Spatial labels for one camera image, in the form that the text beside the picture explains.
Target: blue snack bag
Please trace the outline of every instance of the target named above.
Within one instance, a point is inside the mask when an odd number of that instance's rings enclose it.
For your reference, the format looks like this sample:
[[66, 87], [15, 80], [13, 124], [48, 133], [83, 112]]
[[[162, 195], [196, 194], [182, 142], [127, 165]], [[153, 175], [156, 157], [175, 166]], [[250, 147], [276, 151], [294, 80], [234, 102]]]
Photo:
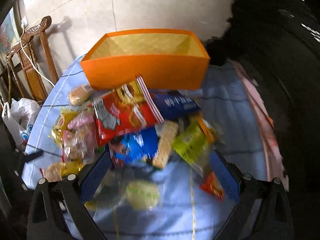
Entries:
[[139, 161], [145, 155], [151, 159], [158, 151], [156, 129], [150, 127], [138, 133], [118, 136], [110, 141], [109, 147], [113, 157], [124, 161], [124, 164]]
[[175, 120], [178, 117], [201, 110], [193, 99], [182, 95], [157, 92], [150, 93], [150, 95], [162, 117], [167, 120]]

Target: carved wooden chair back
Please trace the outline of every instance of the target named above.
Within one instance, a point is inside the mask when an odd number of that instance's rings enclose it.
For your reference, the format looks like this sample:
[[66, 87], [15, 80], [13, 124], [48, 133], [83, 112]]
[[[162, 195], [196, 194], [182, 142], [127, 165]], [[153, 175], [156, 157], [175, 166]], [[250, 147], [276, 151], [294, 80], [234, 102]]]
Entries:
[[[50, 16], [46, 16], [42, 18], [39, 25], [31, 27], [29, 30], [27, 30], [24, 33], [24, 35], [21, 38], [21, 43], [25, 52], [33, 61], [33, 64], [35, 65], [35, 67], [37, 67], [36, 58], [33, 53], [30, 41], [34, 38], [34, 36], [39, 35], [40, 42], [43, 47], [44, 55], [45, 55], [48, 68], [51, 74], [51, 81], [53, 82], [53, 84], [56, 84], [59, 78], [58, 78], [58, 74], [55, 69], [52, 55], [49, 49], [47, 35], [45, 33], [45, 30], [50, 27], [51, 23], [52, 23], [52, 20]], [[13, 74], [13, 77], [15, 79], [15, 82], [17, 84], [17, 87], [20, 91], [21, 96], [25, 97], [22, 90], [21, 82], [17, 76], [17, 73], [15, 72], [15, 69], [12, 63], [12, 57], [16, 53], [18, 54], [18, 57], [21, 63], [21, 68], [23, 70], [23, 73], [26, 78], [33, 100], [39, 102], [40, 104], [43, 103], [48, 96], [47, 91], [45, 90], [41, 76], [33, 69], [30, 61], [28, 60], [26, 55], [23, 53], [20, 43], [17, 43], [16, 45], [12, 46], [12, 48], [10, 49], [10, 52], [6, 55], [6, 61], [7, 61], [6, 67], [8, 71], [8, 77], [9, 77], [8, 100], [11, 100], [11, 91], [12, 91], [11, 78], [10, 78], [11, 72]]]

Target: cracker bar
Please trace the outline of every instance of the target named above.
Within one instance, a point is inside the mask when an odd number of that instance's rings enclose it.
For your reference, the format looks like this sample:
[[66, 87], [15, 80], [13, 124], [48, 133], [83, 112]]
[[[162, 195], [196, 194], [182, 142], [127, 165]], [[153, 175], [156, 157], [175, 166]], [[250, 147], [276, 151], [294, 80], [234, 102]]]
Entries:
[[158, 157], [153, 158], [153, 166], [163, 169], [167, 165], [171, 152], [171, 144], [177, 135], [178, 129], [179, 125], [177, 123], [165, 121], [158, 143]]

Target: white electrical cord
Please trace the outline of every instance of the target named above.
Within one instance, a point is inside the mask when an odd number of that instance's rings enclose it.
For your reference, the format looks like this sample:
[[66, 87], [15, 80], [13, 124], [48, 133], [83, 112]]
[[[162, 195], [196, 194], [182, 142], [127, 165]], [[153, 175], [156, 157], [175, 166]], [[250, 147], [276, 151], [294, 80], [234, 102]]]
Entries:
[[30, 61], [33, 69], [34, 69], [40, 76], [42, 76], [45, 80], [47, 80], [47, 81], [54, 87], [54, 84], [53, 84], [49, 79], [47, 79], [44, 75], [42, 75], [42, 74], [39, 72], [39, 70], [38, 70], [38, 69], [35, 67], [35, 65], [33, 64], [33, 61], [31, 60], [31, 58], [30, 58], [30, 57], [26, 54], [26, 52], [24, 51], [24, 48], [23, 48], [22, 42], [21, 42], [21, 38], [22, 38], [22, 36], [24, 35], [24, 29], [25, 29], [24, 24], [21, 24], [21, 28], [22, 28], [22, 35], [21, 35], [21, 37], [20, 37], [20, 46], [21, 46], [21, 49], [22, 49], [24, 55], [26, 55], [27, 59]]

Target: power outlet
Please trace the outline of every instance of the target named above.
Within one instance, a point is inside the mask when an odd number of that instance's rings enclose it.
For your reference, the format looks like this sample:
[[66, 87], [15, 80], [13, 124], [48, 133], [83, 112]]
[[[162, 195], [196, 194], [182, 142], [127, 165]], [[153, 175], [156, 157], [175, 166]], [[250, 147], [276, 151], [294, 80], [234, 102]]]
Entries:
[[24, 27], [27, 27], [28, 26], [27, 18], [23, 17], [21, 20], [21, 23], [24, 24]]

